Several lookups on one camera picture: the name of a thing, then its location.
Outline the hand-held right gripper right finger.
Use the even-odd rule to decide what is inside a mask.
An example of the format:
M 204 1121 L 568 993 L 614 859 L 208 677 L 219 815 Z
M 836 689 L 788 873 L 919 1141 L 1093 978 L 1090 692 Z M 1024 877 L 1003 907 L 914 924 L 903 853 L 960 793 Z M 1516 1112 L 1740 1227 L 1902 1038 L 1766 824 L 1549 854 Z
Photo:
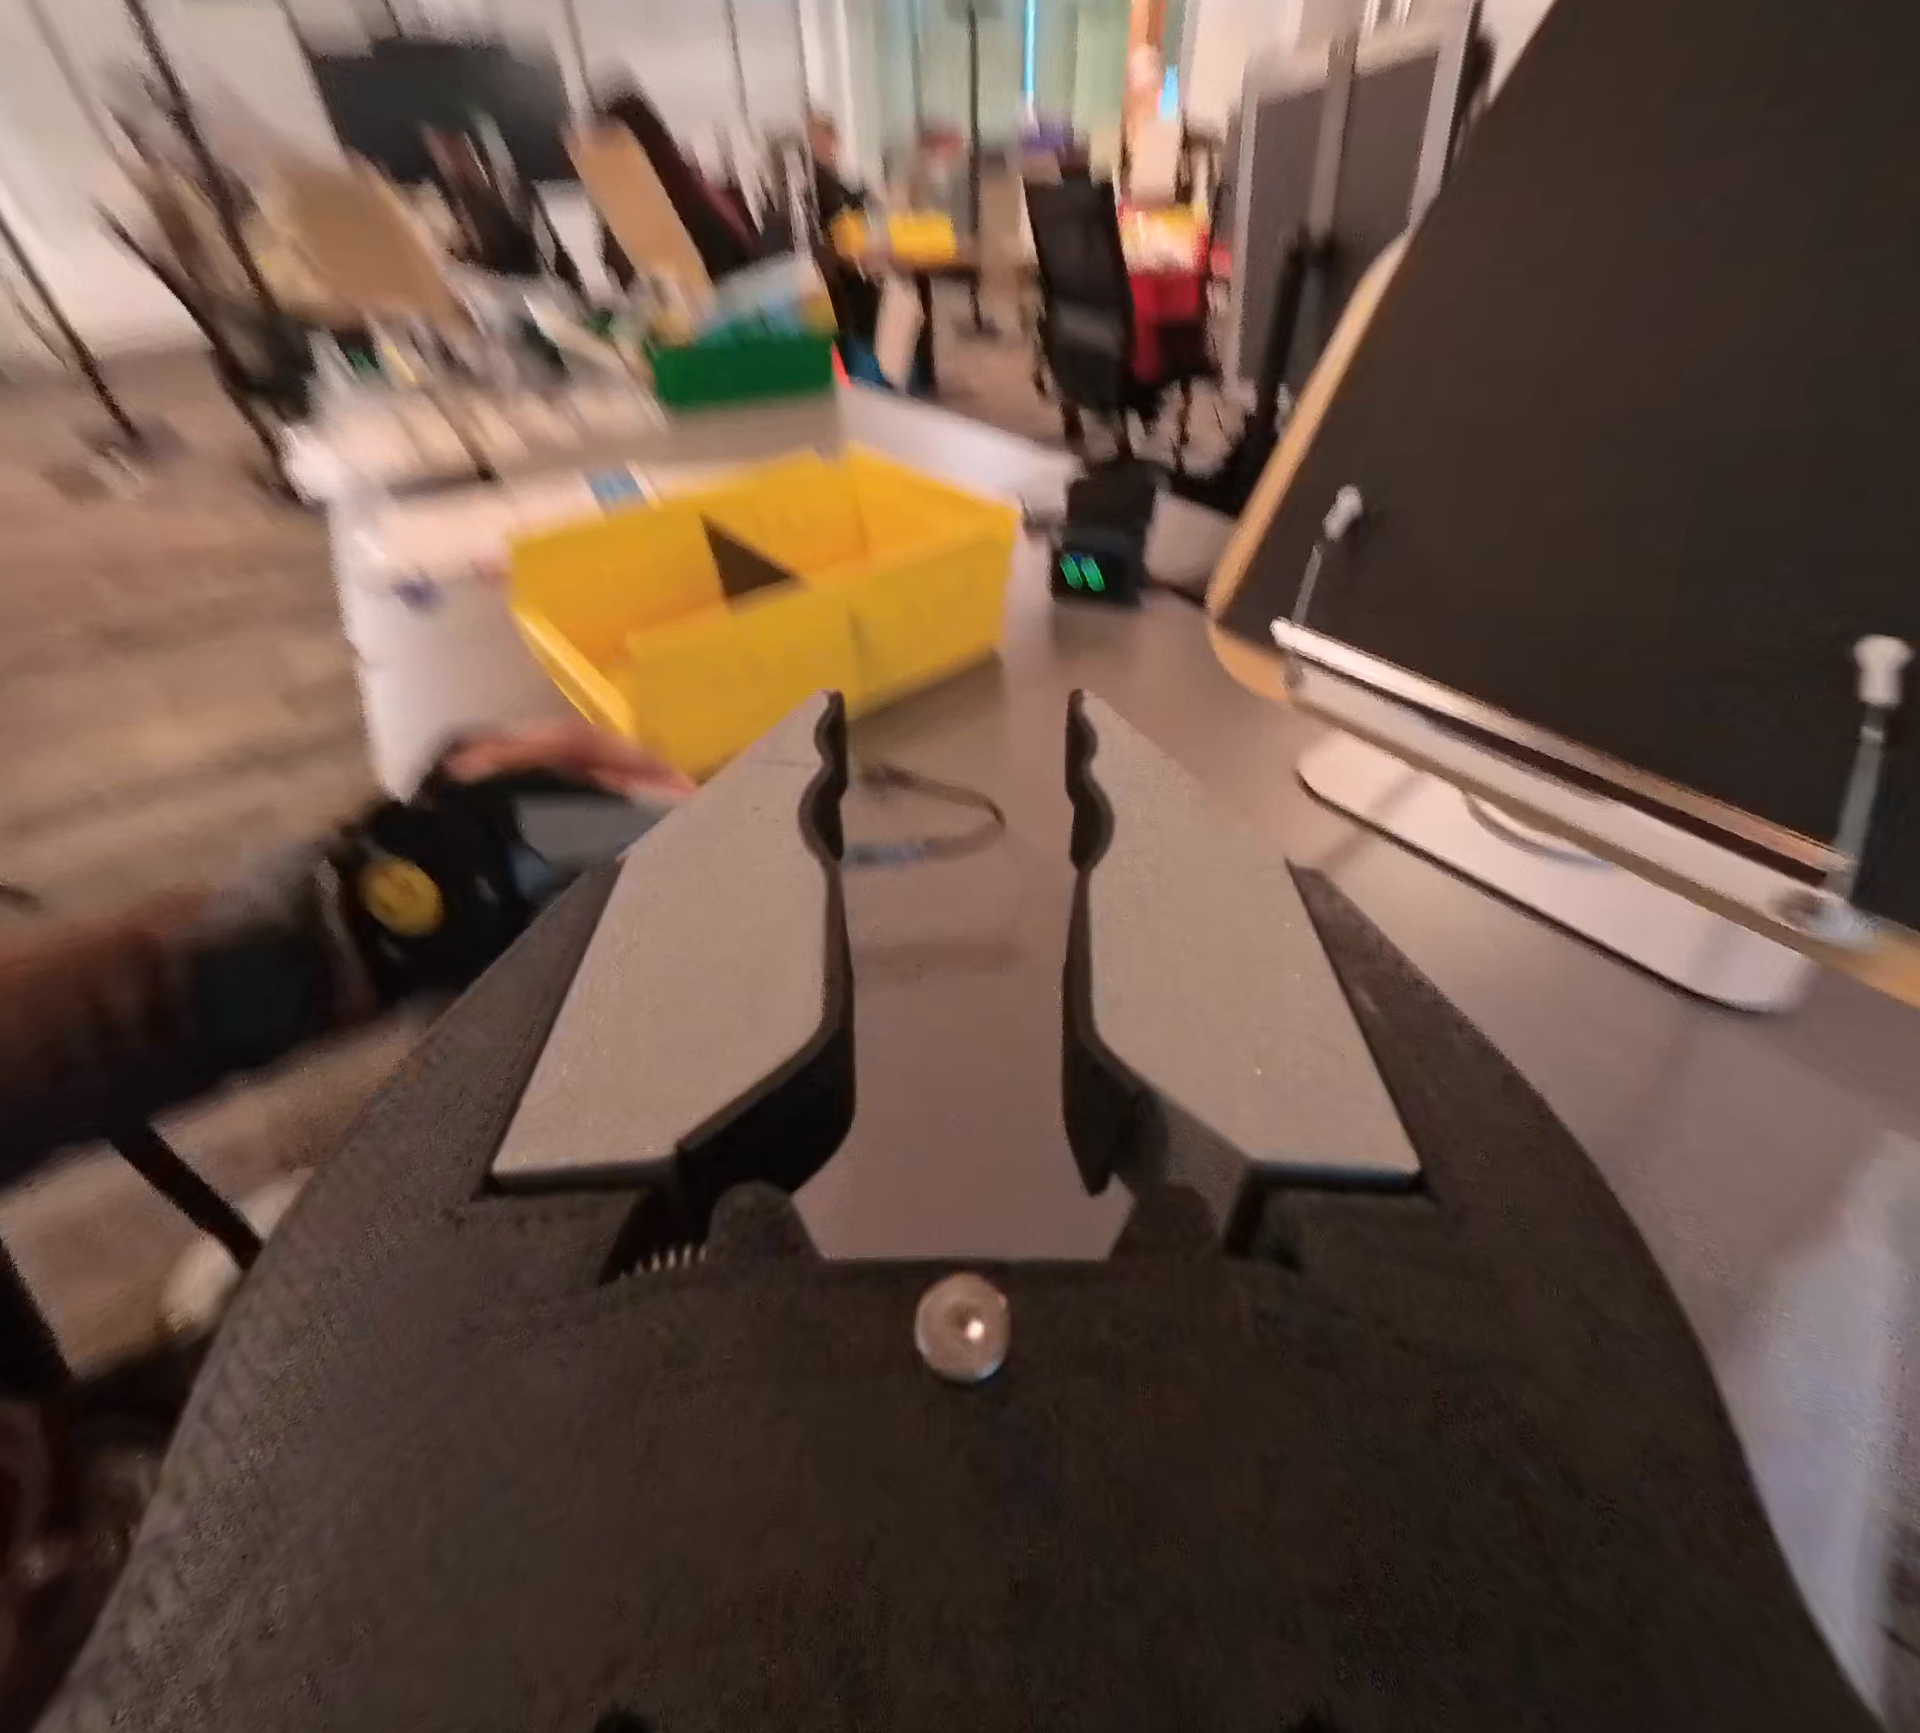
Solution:
M 1068 694 L 1062 1124 L 1087 1194 L 1405 1196 L 1417 1149 L 1291 865 L 1112 705 Z

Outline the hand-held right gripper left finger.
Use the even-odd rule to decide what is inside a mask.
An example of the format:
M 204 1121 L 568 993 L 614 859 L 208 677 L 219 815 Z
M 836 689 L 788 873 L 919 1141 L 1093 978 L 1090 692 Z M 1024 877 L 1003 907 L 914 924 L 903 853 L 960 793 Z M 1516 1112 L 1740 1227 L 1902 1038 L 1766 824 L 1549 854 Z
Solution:
M 814 1096 L 852 1032 L 845 746 L 815 692 L 626 851 L 494 1187 L 680 1184 Z

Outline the person's left forearm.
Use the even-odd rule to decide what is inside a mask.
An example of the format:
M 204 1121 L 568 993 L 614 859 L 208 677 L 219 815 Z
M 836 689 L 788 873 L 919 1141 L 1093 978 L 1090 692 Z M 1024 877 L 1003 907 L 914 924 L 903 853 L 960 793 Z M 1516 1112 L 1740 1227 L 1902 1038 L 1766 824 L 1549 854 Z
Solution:
M 295 866 L 2 941 L 2 1180 L 275 1065 L 382 1006 L 335 888 Z

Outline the person's left hand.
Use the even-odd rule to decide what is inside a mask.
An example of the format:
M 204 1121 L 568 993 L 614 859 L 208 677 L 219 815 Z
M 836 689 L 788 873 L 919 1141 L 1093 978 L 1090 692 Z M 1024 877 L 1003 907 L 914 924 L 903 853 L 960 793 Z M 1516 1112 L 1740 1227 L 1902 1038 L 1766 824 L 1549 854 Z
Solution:
M 648 799 L 661 805 L 675 802 L 696 789 L 694 780 L 634 741 L 578 719 L 542 721 L 454 739 L 437 756 L 435 770 L 464 784 L 515 774 L 552 774 L 624 801 Z

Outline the yellow plastic bin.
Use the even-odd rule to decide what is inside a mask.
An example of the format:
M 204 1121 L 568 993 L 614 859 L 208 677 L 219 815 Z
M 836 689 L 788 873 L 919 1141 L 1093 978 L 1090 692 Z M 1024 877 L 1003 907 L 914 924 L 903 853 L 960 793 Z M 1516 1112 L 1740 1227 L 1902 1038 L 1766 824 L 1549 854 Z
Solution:
M 508 608 L 593 725 L 690 779 L 793 707 L 849 717 L 991 658 L 1020 507 L 877 449 L 793 449 L 518 539 Z

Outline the black charger with green lights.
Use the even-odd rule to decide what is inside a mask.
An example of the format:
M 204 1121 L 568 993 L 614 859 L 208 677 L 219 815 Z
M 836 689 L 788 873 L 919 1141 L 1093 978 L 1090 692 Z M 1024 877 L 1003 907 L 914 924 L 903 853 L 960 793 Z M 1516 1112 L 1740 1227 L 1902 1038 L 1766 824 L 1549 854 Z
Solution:
M 1134 608 L 1147 586 L 1147 533 L 1157 470 L 1113 459 L 1068 482 L 1047 534 L 1047 592 L 1055 603 Z

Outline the green plastic bin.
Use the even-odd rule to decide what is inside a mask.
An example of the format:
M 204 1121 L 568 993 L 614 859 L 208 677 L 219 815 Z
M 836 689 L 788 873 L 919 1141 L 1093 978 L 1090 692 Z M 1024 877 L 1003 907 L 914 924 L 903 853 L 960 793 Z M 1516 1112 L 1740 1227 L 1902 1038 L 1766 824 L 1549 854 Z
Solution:
M 820 393 L 834 384 L 829 327 L 738 323 L 702 336 L 650 336 L 644 365 L 669 414 L 705 414 Z

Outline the black office chair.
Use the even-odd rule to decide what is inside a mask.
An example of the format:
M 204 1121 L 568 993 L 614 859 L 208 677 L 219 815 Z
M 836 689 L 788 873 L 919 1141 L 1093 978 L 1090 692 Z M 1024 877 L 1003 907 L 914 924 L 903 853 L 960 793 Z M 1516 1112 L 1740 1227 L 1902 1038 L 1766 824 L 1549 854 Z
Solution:
M 1184 470 L 1194 395 L 1217 378 L 1206 245 L 1194 239 L 1173 263 L 1132 263 L 1112 182 L 1071 173 L 1021 187 L 1037 270 L 1037 382 L 1068 446 L 1093 422 L 1127 458 L 1136 435 L 1169 412 L 1164 455 Z

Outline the white plastic bin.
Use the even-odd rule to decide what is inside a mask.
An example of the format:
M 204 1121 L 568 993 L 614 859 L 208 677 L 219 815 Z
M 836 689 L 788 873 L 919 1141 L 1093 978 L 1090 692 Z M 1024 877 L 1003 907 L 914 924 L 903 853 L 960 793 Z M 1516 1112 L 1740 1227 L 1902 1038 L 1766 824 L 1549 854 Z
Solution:
M 1719 1360 L 1787 1573 L 1883 1728 L 1916 1728 L 1917 1150 L 1883 1136 L 1771 1247 Z

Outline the black monitor silver stand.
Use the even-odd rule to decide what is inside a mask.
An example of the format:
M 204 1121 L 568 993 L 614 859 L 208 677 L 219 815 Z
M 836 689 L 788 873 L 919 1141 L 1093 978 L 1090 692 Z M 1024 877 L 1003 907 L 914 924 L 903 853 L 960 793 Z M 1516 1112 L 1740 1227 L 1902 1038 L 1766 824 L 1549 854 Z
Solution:
M 1552 0 L 1220 558 L 1229 672 L 1298 708 L 1294 618 L 1916 934 L 1916 163 L 1916 0 Z

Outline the grey partition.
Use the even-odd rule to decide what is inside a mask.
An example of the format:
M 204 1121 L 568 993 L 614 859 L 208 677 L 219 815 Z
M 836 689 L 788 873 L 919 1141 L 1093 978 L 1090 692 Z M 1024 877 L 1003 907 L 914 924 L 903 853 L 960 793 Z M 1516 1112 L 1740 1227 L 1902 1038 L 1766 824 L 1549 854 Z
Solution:
M 1225 147 L 1220 365 L 1295 393 L 1367 265 L 1443 182 L 1494 43 L 1478 0 L 1250 57 Z

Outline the black wall screen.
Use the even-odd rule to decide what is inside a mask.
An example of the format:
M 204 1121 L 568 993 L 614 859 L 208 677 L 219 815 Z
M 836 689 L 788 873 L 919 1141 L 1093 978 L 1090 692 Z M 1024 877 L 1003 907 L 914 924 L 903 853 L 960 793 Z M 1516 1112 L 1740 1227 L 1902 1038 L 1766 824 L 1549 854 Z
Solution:
M 550 49 L 509 39 L 388 36 L 362 49 L 305 46 L 303 60 L 337 141 L 398 183 L 426 183 L 424 132 L 490 129 L 533 183 L 576 177 L 570 97 Z

